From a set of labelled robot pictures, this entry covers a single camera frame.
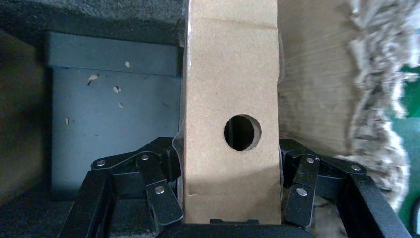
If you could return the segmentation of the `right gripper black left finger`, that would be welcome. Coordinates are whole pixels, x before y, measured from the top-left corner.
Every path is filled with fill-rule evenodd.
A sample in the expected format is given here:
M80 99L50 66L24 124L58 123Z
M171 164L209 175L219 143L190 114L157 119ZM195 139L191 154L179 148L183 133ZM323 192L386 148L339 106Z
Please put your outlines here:
M156 236L183 218L176 194L180 175L170 137L93 161L59 236Z

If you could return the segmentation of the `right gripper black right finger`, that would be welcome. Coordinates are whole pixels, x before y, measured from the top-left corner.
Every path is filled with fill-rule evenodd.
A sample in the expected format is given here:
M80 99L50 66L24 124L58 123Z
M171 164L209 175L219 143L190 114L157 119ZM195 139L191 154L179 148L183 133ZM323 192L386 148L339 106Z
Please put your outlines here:
M350 238L409 238L385 196L358 163L319 155L292 139L280 139L283 186L290 190L285 222L303 229L312 223L314 199L338 210Z

